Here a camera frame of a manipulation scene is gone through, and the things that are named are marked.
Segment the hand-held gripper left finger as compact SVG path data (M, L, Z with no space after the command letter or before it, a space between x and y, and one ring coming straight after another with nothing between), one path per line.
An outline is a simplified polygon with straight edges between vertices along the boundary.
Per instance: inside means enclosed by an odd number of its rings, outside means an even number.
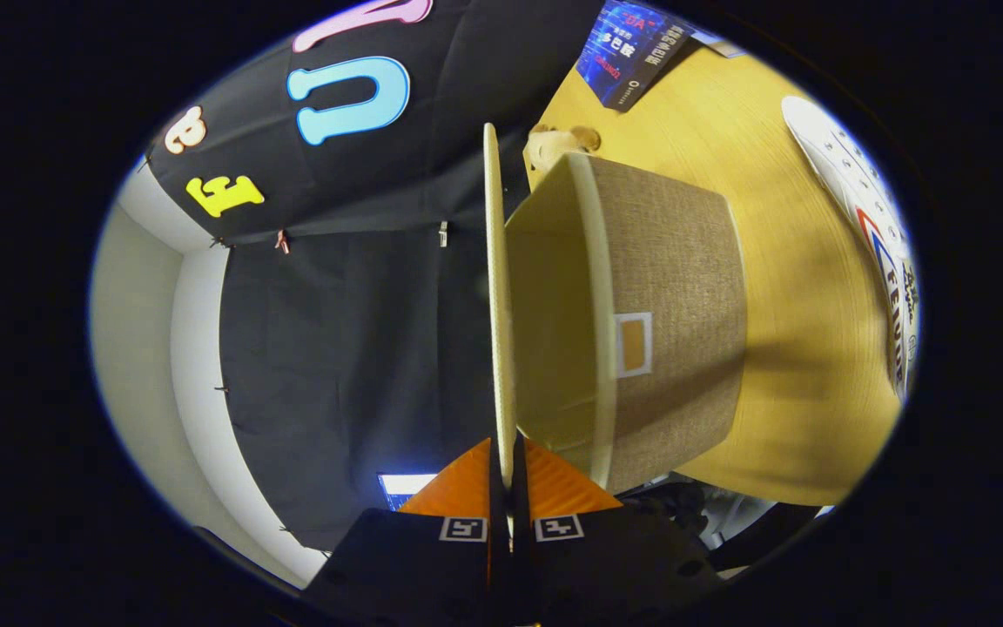
M496 462L485 438L405 508L366 509L306 603L339 626L494 626L508 552Z

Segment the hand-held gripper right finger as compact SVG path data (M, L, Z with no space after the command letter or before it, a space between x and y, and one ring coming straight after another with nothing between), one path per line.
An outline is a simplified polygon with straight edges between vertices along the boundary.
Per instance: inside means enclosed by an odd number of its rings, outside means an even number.
M657 626L724 587L653 502L625 503L529 438L515 448L515 623Z

